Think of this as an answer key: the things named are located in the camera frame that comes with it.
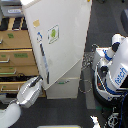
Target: cable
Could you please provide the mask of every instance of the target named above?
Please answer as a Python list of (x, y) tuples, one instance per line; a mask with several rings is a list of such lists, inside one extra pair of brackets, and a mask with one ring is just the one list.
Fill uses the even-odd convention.
[(80, 79), (80, 80), (81, 80), (81, 81), (85, 81), (85, 82), (89, 82), (90, 85), (91, 85), (91, 87), (90, 87), (90, 89), (89, 89), (88, 91), (83, 91), (83, 90), (81, 90), (81, 88), (80, 88), (80, 86), (79, 86), (79, 91), (82, 92), (82, 93), (84, 93), (84, 94), (90, 92), (90, 91), (92, 90), (92, 83), (91, 83), (89, 80), (82, 80), (82, 79)]
[(123, 100), (122, 100), (122, 104), (121, 104), (121, 119), (120, 119), (119, 128), (121, 127), (121, 123), (122, 123), (123, 104), (124, 104), (124, 100), (125, 100), (125, 97), (127, 96), (127, 94), (128, 94), (128, 91), (124, 94), (124, 98), (123, 98)]

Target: black base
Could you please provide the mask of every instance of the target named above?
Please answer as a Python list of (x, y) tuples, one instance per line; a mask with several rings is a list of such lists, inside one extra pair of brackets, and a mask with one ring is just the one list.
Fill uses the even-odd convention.
[(94, 74), (93, 74), (93, 78), (92, 78), (92, 85), (93, 85), (93, 94), (94, 94), (95, 98), (97, 99), (97, 101), (98, 101), (101, 105), (103, 105), (103, 106), (105, 106), (105, 107), (110, 107), (110, 108), (111, 108), (111, 107), (116, 107), (116, 106), (118, 106), (119, 101), (117, 101), (117, 100), (108, 101), (108, 100), (104, 99), (104, 98), (98, 93), (98, 91), (97, 91), (97, 89), (96, 89), (96, 85), (95, 85), (95, 76), (94, 76)]

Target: black floor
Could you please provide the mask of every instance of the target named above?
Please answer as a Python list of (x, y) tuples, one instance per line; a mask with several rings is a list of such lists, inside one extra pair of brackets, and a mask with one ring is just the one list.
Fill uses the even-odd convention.
[[(125, 3), (121, 0), (107, 0), (104, 4), (93, 0), (86, 52), (91, 52), (92, 44), (101, 47), (111, 46), (111, 38), (115, 33), (127, 36), (120, 22), (121, 11), (126, 7), (128, 8), (128, 0), (125, 0)], [(11, 128), (36, 128), (43, 125), (79, 125), (83, 128), (92, 128), (90, 116), (93, 115), (98, 117), (103, 128), (105, 119), (101, 115), (101, 110), (87, 109), (86, 100), (86, 95), (81, 92), (77, 99), (39, 98), (31, 108), (22, 110), (21, 118)]]

